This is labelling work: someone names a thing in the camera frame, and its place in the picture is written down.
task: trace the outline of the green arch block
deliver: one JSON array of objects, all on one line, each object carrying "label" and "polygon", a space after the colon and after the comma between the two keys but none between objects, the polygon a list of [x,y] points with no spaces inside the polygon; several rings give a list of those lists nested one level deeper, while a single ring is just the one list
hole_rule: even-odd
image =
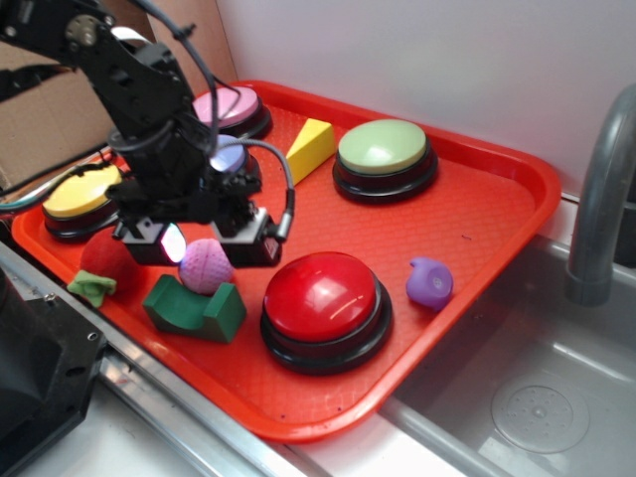
[{"label": "green arch block", "polygon": [[236,286],[222,283],[212,296],[199,295],[172,275],[161,275],[143,308],[160,331],[230,343],[246,309]]}]

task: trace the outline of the red tray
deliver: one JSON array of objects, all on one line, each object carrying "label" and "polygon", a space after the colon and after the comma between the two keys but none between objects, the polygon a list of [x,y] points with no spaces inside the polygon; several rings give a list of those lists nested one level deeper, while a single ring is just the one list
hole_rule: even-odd
[{"label": "red tray", "polygon": [[[359,107],[267,82],[253,87],[270,109],[267,142],[283,153],[307,117],[334,125],[339,139],[364,122],[387,117]],[[342,431],[374,412],[460,315],[532,238],[560,198],[557,175],[536,157],[421,126],[437,152],[439,176],[420,196],[366,206],[344,200],[333,186],[333,158],[297,186],[296,219],[283,262],[310,252],[338,250],[361,259],[388,289],[393,333],[363,366],[330,377],[283,369],[259,334],[261,300],[275,268],[242,269],[235,284],[248,315],[228,345],[157,331],[141,303],[161,273],[147,267],[135,290],[106,299],[100,311],[202,395],[264,439],[306,442]],[[278,220],[284,177],[269,152],[253,149],[264,189],[255,199]],[[204,226],[183,226],[188,239],[211,237]],[[52,239],[37,209],[18,217],[16,241],[65,282],[78,271],[82,245]],[[409,261],[426,255],[444,262],[455,288],[439,313],[410,302]]]}]

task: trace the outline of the pink button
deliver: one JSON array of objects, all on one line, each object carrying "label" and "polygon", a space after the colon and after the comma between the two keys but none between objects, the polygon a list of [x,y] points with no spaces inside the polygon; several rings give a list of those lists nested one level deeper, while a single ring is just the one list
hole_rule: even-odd
[{"label": "pink button", "polygon": [[[227,87],[217,89],[219,98],[219,127],[233,126],[250,117],[258,109],[258,95],[253,89],[237,86],[240,97]],[[194,102],[199,119],[206,124],[212,121],[210,93],[202,94]]]}]

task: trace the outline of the yellow cheese wedge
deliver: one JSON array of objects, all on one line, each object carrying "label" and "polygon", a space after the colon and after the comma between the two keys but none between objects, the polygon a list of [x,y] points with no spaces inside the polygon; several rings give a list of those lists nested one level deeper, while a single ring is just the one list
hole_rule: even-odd
[{"label": "yellow cheese wedge", "polygon": [[318,119],[307,119],[287,152],[294,185],[336,153],[333,126]]}]

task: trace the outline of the purple toy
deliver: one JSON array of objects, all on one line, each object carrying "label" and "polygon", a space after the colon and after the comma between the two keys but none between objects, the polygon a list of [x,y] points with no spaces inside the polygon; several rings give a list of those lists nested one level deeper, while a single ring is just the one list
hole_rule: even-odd
[{"label": "purple toy", "polygon": [[442,262],[419,256],[410,261],[413,271],[406,282],[406,294],[419,304],[435,311],[450,301],[453,277]]}]

